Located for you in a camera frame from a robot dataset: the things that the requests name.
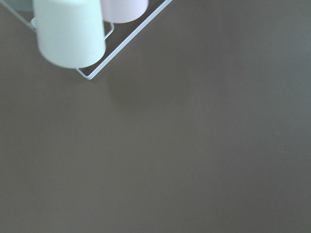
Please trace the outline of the pink cup on rack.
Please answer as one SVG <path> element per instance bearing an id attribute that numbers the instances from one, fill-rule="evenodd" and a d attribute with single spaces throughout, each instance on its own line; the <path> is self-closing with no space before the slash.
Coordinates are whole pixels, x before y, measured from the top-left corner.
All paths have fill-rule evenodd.
<path id="1" fill-rule="evenodd" d="M 103 20 L 112 23 L 131 22 L 141 17 L 148 5 L 148 0 L 102 0 Z"/>

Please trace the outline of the mint cup on rack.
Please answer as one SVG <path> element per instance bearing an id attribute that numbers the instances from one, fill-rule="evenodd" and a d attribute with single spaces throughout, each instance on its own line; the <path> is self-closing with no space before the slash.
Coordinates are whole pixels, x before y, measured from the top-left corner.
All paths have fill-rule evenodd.
<path id="1" fill-rule="evenodd" d="M 54 65 L 88 67 L 106 50 L 98 0 L 35 0 L 38 49 Z"/>

